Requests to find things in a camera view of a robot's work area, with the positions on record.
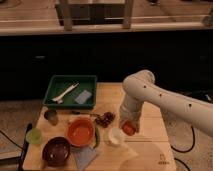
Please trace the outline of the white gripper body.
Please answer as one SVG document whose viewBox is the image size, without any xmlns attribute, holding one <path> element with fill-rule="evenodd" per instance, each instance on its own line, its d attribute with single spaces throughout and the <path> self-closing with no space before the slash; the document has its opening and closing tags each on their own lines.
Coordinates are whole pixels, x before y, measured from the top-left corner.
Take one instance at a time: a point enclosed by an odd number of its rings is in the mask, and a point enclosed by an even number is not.
<svg viewBox="0 0 213 171">
<path fill-rule="evenodd" d="M 138 124 L 142 114 L 142 105 L 143 103 L 137 99 L 125 96 L 119 109 L 120 123 L 130 121 L 132 124 Z"/>
</svg>

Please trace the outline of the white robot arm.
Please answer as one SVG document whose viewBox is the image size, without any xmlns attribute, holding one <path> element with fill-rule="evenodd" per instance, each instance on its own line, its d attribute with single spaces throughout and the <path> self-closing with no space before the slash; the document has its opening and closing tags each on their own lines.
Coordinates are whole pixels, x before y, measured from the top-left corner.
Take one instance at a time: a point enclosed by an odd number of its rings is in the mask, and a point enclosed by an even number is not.
<svg viewBox="0 0 213 171">
<path fill-rule="evenodd" d="M 121 129 L 129 123 L 138 132 L 142 105 L 148 102 L 176 114 L 185 122 L 213 137 L 213 104 L 156 86 L 155 76 L 149 70 L 141 70 L 127 76 L 122 87 L 125 96 L 119 111 Z"/>
</svg>

